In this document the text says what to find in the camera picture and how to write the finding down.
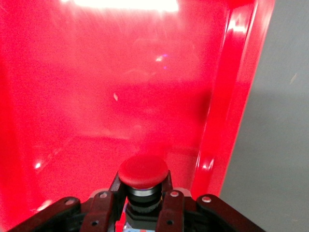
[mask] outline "screw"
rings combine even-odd
[[[173,191],[173,192],[170,193],[170,195],[171,195],[172,197],[178,197],[178,196],[179,196],[179,193],[176,192],[176,191]]]
[[[205,197],[202,198],[202,202],[210,203],[211,202],[211,198],[205,196]]]
[[[100,194],[100,198],[106,198],[106,197],[107,197],[107,193],[106,192]]]
[[[70,205],[70,204],[73,204],[75,202],[74,199],[70,199],[70,200],[67,200],[64,204],[65,205]]]

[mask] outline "red box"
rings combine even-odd
[[[5,229],[85,201],[135,154],[162,156],[194,198],[220,194],[274,0],[107,2],[1,6]]]

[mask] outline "red panel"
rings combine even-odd
[[[5,229],[64,196],[85,201],[136,154],[161,156],[194,197],[218,195],[274,5],[182,0],[165,12],[80,1],[1,5]]]

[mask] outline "red plastic enclosure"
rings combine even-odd
[[[0,226],[87,200],[136,154],[194,198],[219,195],[273,7],[2,1]]]

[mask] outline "glossy red surface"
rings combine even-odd
[[[64,196],[85,201],[125,159],[149,152],[166,161],[175,187],[218,195],[273,6],[4,1],[1,226]]]
[[[119,179],[136,189],[148,189],[160,184],[169,173],[165,161],[159,156],[136,155],[125,160],[119,167]]]

